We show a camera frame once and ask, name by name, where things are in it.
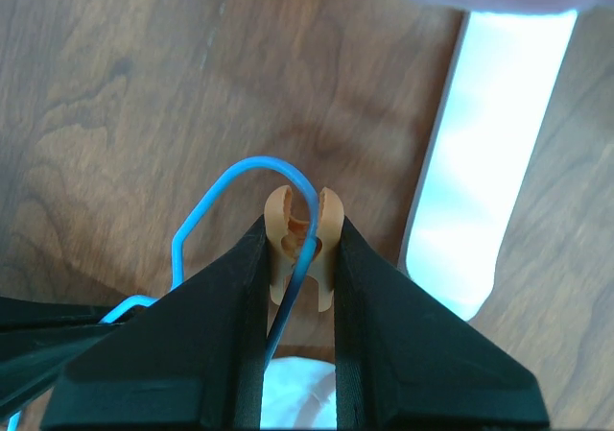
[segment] tan plastic clip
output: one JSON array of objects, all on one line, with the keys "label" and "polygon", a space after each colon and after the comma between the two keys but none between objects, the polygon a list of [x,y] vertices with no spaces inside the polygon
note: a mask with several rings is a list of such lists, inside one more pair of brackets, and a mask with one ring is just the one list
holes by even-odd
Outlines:
[{"label": "tan plastic clip", "polygon": [[[271,300],[280,304],[286,278],[292,274],[300,248],[305,242],[309,222],[291,215],[292,188],[275,189],[265,204],[265,226],[271,244]],[[337,246],[342,236],[343,204],[334,191],[324,188],[319,193],[319,222],[316,254],[307,275],[318,282],[318,311],[333,304],[334,271]]]}]

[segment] wooden surface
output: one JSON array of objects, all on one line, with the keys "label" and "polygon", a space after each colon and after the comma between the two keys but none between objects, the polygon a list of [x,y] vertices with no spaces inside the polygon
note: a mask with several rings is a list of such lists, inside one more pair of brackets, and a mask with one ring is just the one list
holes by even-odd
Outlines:
[{"label": "wooden surface", "polygon": [[[2,295],[162,295],[174,231],[255,154],[335,189],[395,260],[457,14],[403,0],[0,0],[0,13]],[[474,322],[537,374],[564,427],[614,427],[612,45],[614,15],[580,21]],[[239,180],[190,239],[188,273],[282,182]],[[332,313],[308,284],[282,351],[330,358]]]},{"label": "wooden surface", "polygon": [[[178,226],[259,154],[334,189],[396,260],[458,13],[406,0],[0,0],[0,13],[2,295],[163,295]],[[186,274],[284,182],[238,180],[188,240]],[[316,290],[282,354],[333,359]]]},{"label": "wooden surface", "polygon": [[580,18],[473,322],[535,373],[559,428],[614,428],[613,45],[614,12]]}]

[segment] clip slot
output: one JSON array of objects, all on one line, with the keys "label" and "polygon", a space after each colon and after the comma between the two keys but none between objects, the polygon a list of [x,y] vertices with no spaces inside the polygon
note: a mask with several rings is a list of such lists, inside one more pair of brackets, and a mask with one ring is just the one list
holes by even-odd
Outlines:
[{"label": "clip slot", "polygon": [[[300,248],[305,241],[308,222],[291,215],[292,188],[275,189],[265,204],[265,226],[271,251],[271,300],[279,305],[284,296],[286,278],[292,274]],[[335,261],[342,235],[343,204],[328,188],[319,193],[318,245],[307,275],[318,282],[318,311],[329,309],[335,288]]]}]

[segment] black clamp jaw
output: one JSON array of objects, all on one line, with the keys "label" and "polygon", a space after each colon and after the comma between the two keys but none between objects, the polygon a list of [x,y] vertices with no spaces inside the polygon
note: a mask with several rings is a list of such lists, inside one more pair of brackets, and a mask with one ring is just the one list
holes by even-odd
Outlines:
[{"label": "black clamp jaw", "polygon": [[[108,308],[51,305],[58,318],[33,316],[46,328],[21,329],[14,311],[2,311],[0,337],[23,339],[0,348],[0,418],[55,383],[44,430],[259,427],[270,275],[260,218],[228,253],[124,323],[97,323]],[[548,428],[532,373],[399,273],[347,219],[335,287],[339,428]],[[34,303],[12,304],[24,314]],[[73,325],[57,327],[71,311]],[[13,325],[2,321],[10,317]],[[26,360],[37,330],[49,330],[42,364]],[[21,383],[5,388],[19,371]],[[28,376],[36,388],[24,386]]]}]

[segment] white cloth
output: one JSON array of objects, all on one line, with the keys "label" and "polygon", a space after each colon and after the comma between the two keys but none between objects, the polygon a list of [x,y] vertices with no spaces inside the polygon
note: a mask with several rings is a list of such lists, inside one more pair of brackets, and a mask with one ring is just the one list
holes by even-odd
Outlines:
[{"label": "white cloth", "polygon": [[337,428],[335,366],[284,357],[265,372],[261,428]]}]

